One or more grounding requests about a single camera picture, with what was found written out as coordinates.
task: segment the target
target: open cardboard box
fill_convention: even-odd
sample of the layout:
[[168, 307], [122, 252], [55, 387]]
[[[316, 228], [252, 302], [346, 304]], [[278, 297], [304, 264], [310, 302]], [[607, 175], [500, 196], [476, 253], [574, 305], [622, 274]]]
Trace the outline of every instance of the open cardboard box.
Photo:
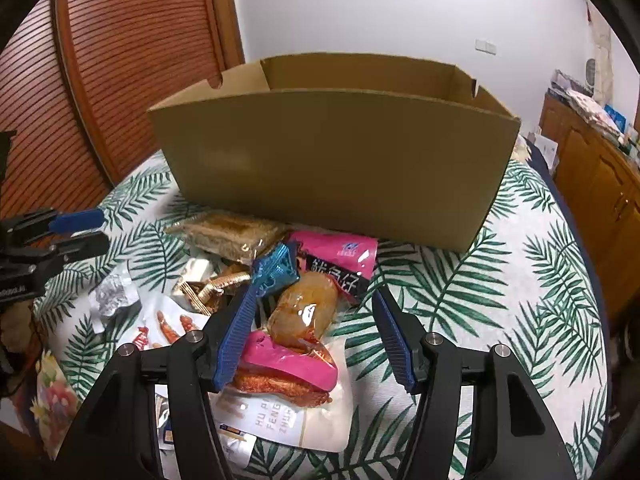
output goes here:
[[187, 200], [458, 252], [520, 127], [459, 68], [375, 54], [247, 63], [148, 113]]

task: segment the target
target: leaf pattern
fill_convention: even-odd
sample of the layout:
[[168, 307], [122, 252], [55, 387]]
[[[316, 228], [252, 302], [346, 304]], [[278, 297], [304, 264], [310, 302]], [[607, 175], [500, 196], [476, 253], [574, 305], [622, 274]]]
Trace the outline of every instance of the leaf pattern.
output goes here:
[[[129, 175], [101, 207], [103, 230], [111, 239], [108, 253], [65, 266], [34, 304], [50, 339], [65, 337], [56, 342], [58, 357], [82, 399], [134, 313], [116, 316], [97, 336], [76, 297], [124, 261], [137, 286], [170, 290], [188, 255], [180, 241], [164, 234], [164, 227], [202, 211], [180, 195], [161, 152]], [[485, 349], [499, 339], [508, 344], [541, 395], [553, 399], [550, 406], [562, 405], [562, 396], [583, 402], [582, 420], [574, 420], [576, 410], [552, 415], [578, 478], [590, 474], [606, 403], [598, 305], [580, 248], [550, 189], [527, 164], [511, 161], [484, 226], [465, 254], [380, 240], [365, 300], [341, 313], [330, 329], [331, 336], [346, 338], [356, 404], [346, 449], [327, 453], [258, 439], [248, 467], [238, 470], [236, 478], [396, 477], [415, 424], [417, 398], [407, 397], [395, 382], [371, 315], [370, 298], [383, 284], [428, 330], [473, 348]], [[470, 409], [461, 407], [450, 478], [464, 473]]]

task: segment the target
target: black label with chinese characters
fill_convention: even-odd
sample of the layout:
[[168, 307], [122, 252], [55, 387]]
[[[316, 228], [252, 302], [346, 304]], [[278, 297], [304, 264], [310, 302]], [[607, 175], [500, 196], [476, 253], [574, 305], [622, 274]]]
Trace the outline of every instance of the black label with chinese characters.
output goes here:
[[308, 254], [306, 256], [306, 270], [328, 274], [338, 283], [347, 294], [361, 302], [369, 288], [369, 280], [363, 278], [358, 272], [347, 270], [336, 264]]

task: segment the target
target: silver bolt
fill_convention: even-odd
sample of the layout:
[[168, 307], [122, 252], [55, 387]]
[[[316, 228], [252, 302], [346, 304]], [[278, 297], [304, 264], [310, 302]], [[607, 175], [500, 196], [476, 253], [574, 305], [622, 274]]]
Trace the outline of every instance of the silver bolt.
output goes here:
[[204, 332], [202, 330], [191, 330], [190, 332], [187, 332], [184, 337], [189, 343], [197, 343], [202, 341]]
[[494, 347], [495, 353], [500, 357], [509, 357], [511, 355], [511, 349], [507, 345], [499, 344]]
[[427, 332], [427, 335], [424, 336], [424, 340], [430, 345], [437, 346], [442, 344], [444, 338], [437, 332]]
[[136, 346], [133, 343], [124, 343], [123, 345], [118, 346], [118, 354], [120, 354], [122, 357], [131, 355], [135, 351]]

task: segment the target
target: wooden louvered door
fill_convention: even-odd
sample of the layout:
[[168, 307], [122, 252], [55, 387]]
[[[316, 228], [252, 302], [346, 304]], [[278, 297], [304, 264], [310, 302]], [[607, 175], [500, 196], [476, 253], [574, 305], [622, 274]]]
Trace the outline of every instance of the wooden louvered door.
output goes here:
[[78, 127], [58, 65], [49, 0], [40, 0], [0, 54], [0, 131], [16, 130], [0, 216], [38, 207], [80, 210], [108, 192]]
[[66, 7], [76, 90], [119, 180], [158, 149], [146, 110], [204, 78], [218, 81], [212, 0], [66, 0]]

